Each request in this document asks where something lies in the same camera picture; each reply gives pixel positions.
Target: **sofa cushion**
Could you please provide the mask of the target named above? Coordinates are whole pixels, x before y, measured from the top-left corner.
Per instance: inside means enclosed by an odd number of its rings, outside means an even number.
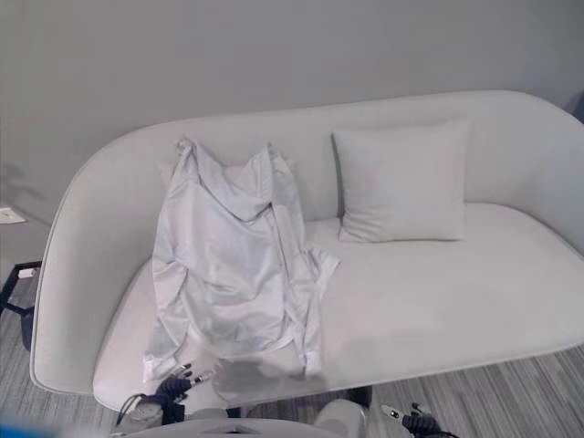
[[[468,120],[335,130],[345,214],[339,239],[459,240]]]
[[[542,223],[500,205],[466,206],[465,240],[340,242],[339,219],[307,237],[341,259],[322,302],[323,375],[297,374],[293,346],[223,364],[187,412],[396,381],[564,349],[584,340],[584,260]],[[94,392],[118,409],[141,383],[155,318],[151,272],[136,276],[102,345]],[[193,356],[182,351],[180,359]],[[195,367],[211,366],[201,352]],[[218,390],[226,400],[218,397]]]

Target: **sofa backrest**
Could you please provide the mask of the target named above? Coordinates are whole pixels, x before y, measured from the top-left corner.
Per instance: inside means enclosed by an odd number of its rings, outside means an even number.
[[[200,141],[226,165],[240,165],[267,142],[295,163],[307,220],[342,213],[331,133],[337,128],[376,129],[468,118],[473,134],[467,154],[466,200],[520,206],[526,178],[539,169],[566,131],[578,125],[557,107],[523,93],[473,91],[385,99],[282,111],[178,120],[131,132],[103,148],[84,173],[129,177],[162,202],[159,163],[173,163],[184,135]],[[121,167],[116,175],[112,163]],[[133,165],[125,170],[125,165]]]
[[[466,200],[532,214],[584,251],[584,128],[526,94],[473,91],[163,123],[113,141],[69,186],[37,295],[33,380],[54,390],[91,391],[108,324],[150,257],[164,196],[160,167],[174,161],[182,136],[200,141],[226,165],[242,164],[272,142],[295,162],[304,213],[314,220],[342,211],[332,131],[453,118],[473,124]],[[90,309],[89,317],[80,308]]]

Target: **striped carpet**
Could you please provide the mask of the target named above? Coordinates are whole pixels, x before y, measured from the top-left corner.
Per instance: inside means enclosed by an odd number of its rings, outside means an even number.
[[[35,289],[35,279],[21,280],[11,301],[32,305]],[[312,422],[327,402],[343,395],[262,404],[248,416]],[[444,429],[461,438],[584,437],[584,348],[376,386],[369,438],[410,436],[388,422],[379,406],[407,411],[411,402],[428,406]],[[108,431],[115,412],[90,397],[35,387],[28,377],[28,353],[20,343],[19,318],[5,311],[0,319],[0,416]]]

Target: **white jacket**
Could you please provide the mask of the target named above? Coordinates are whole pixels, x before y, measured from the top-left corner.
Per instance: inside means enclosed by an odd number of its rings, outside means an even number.
[[[177,366],[189,333],[228,359],[294,340],[305,373],[318,372],[320,300],[339,260],[307,245],[286,162],[268,145],[231,180],[202,146],[178,147],[152,256],[158,321],[144,379]]]

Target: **blue object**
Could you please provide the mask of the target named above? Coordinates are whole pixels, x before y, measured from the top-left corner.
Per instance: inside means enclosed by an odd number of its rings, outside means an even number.
[[[0,438],[55,438],[54,435],[26,431],[13,426],[0,425]]]

